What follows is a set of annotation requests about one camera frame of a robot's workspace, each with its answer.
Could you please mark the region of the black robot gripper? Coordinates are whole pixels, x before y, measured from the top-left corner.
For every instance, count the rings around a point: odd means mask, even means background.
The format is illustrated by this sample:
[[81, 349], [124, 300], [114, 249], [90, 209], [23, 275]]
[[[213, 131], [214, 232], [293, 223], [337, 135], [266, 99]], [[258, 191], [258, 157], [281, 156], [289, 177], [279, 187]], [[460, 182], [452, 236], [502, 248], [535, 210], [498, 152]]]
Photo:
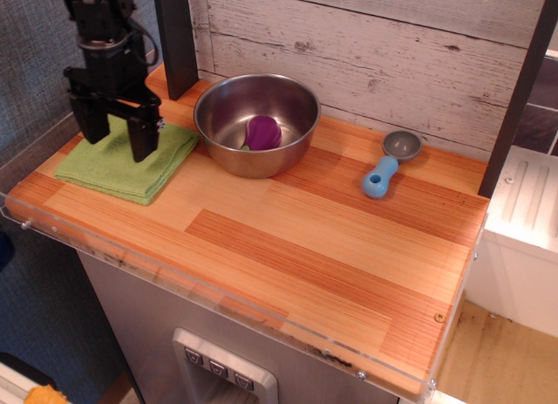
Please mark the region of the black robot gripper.
[[142, 162], [159, 144], [160, 98], [146, 86], [149, 62], [142, 45], [85, 48], [84, 67], [67, 67], [71, 108], [91, 144], [110, 133], [107, 113], [126, 120], [133, 160]]

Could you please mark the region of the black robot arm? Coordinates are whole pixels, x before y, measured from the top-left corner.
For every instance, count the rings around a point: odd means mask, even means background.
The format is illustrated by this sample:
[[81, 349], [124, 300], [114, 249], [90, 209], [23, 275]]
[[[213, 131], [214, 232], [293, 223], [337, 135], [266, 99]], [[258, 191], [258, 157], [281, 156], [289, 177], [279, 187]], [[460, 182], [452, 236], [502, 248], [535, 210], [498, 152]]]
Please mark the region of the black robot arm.
[[158, 147], [163, 126], [160, 98], [146, 86], [144, 38], [149, 33], [132, 18], [134, 0], [64, 0], [77, 25], [83, 68], [68, 67], [69, 100], [84, 137], [92, 144], [110, 133], [108, 116], [126, 120], [133, 159], [143, 161]]

